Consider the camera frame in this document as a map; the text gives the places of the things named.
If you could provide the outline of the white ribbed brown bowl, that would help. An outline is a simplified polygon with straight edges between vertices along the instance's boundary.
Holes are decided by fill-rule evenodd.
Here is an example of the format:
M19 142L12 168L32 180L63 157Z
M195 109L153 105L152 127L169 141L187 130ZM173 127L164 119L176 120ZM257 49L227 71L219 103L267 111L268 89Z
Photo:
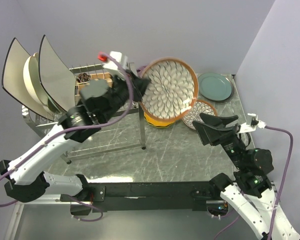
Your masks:
M193 68L173 57L159 58L148 64L141 77L151 80L140 105L152 119L162 122L183 118L194 106L199 83Z

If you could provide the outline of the dark green round plate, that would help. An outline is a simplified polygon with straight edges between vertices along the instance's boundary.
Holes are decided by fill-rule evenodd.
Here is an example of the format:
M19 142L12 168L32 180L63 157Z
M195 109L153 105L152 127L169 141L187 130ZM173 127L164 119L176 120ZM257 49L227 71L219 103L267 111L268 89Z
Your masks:
M217 73L203 73L197 77L199 93L211 100L219 101L228 98L232 92L231 83Z

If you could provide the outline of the orange dotted plate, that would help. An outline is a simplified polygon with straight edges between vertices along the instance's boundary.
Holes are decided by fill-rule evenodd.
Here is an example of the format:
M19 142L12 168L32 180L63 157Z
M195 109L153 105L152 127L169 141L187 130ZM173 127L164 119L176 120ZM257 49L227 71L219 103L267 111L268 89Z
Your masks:
M155 120L153 118L151 118L146 112L144 113L144 119L145 121L155 127L155 128L168 128L169 126L171 126L172 124L174 124L176 121L172 120L172 121L159 121L159 120Z

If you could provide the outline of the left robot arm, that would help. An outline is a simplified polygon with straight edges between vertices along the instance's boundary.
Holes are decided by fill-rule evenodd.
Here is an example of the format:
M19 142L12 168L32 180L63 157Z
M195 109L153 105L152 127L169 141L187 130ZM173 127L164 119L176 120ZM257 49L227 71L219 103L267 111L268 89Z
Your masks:
M0 174L8 180L4 184L8 197L22 203L45 194L69 195L78 201L89 197L91 188L84 175L55 175L45 168L108 126L127 101L141 101L151 80L139 78L130 70L126 74L128 81L116 75L111 78L111 86L104 79L91 80L79 92L77 105L70 108L40 142L15 160L0 162Z

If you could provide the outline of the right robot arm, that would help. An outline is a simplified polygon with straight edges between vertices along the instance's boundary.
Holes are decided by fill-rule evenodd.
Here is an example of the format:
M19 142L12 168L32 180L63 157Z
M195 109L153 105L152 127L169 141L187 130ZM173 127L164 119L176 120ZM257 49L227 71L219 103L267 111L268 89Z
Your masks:
M268 174L274 170L268 149L249 149L241 135L256 129L267 129L254 113L247 122L229 124L238 116L219 117L200 113L200 121L192 122L203 145L220 145L237 171L235 181L220 173L210 180L209 193L216 200L226 201L248 224L258 240L300 240L280 205L283 187L274 190Z

